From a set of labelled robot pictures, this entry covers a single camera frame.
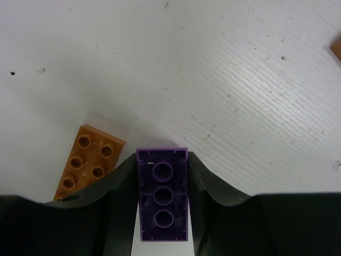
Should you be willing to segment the brown lego plate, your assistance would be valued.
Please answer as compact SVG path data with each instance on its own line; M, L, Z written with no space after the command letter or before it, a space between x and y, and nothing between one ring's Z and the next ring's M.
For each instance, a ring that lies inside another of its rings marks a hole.
M341 38L337 39L331 46L331 51L337 57L339 61L341 61Z

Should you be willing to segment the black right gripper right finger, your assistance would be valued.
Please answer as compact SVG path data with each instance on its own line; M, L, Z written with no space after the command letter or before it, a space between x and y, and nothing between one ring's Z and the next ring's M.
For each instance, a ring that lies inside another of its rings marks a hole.
M340 193L250 196L189 153L195 255L340 255Z

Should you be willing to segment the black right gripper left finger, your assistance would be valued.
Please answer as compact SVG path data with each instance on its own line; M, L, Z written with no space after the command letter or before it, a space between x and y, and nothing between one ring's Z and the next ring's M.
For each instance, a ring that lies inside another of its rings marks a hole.
M60 201L1 197L1 255L130 255L138 201L137 161Z

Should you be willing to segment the brown lego brick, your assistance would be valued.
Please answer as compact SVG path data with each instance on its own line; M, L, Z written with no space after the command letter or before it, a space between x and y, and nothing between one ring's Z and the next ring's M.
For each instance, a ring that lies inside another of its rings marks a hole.
M125 143L90 125L80 126L53 200L60 201L111 173Z

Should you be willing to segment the purple lego brick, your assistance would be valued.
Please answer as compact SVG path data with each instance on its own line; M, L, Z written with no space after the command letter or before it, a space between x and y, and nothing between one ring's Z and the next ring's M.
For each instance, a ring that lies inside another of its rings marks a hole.
M140 148L136 158L141 241L187 241L188 149Z

